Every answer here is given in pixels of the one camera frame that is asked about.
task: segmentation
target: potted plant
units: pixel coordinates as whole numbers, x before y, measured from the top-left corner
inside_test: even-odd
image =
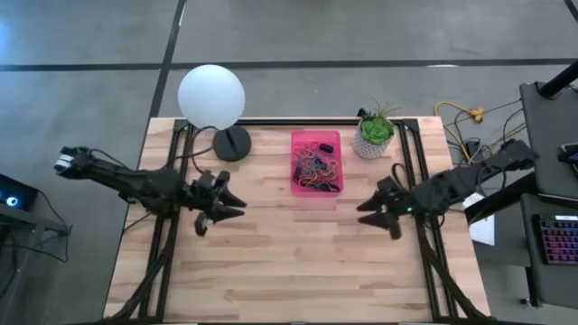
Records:
[[[387,145],[394,136],[394,125],[387,119],[392,111],[399,107],[392,108],[386,103],[361,118],[358,130],[353,137],[353,151],[365,159],[376,159],[381,157]]]

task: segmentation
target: black stand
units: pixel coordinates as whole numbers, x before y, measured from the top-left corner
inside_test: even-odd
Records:
[[[239,161],[251,151],[251,135],[243,127],[233,125],[215,134],[213,150],[220,160]]]

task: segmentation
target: blue light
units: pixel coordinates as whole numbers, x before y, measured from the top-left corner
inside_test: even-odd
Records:
[[[15,197],[10,197],[6,199],[6,204],[8,207],[15,207],[18,204],[18,199]]]

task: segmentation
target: gray concrete floor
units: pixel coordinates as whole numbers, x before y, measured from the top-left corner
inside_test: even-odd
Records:
[[[161,63],[177,2],[4,0],[0,65]],[[172,61],[572,58],[577,29],[563,0],[189,0]],[[518,99],[520,83],[550,79],[563,68],[235,73],[247,91],[245,116],[350,116],[370,107],[372,98],[398,104],[399,115],[422,116],[441,100],[496,107]],[[176,90],[184,73],[169,74],[160,116],[181,115]],[[63,145],[88,145],[135,167],[158,77],[158,70],[0,72],[0,172],[47,192],[74,225],[67,264],[35,259],[16,311],[19,324],[101,316],[126,204],[94,182],[60,179],[52,165]],[[493,142],[519,107],[490,113],[481,125],[462,123],[464,137]],[[451,122],[455,113],[445,107],[443,120]],[[511,125],[522,121],[519,116]],[[39,213],[52,218],[42,207]],[[578,317],[554,306],[521,308],[523,269],[478,258],[492,315],[548,324]]]

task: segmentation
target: white pot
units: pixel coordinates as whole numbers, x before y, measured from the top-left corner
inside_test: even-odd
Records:
[[[358,131],[353,136],[353,151],[361,158],[377,159],[381,157],[387,146],[393,139],[393,135],[389,137],[383,144],[374,144],[363,138],[361,134],[361,122],[358,124]]]

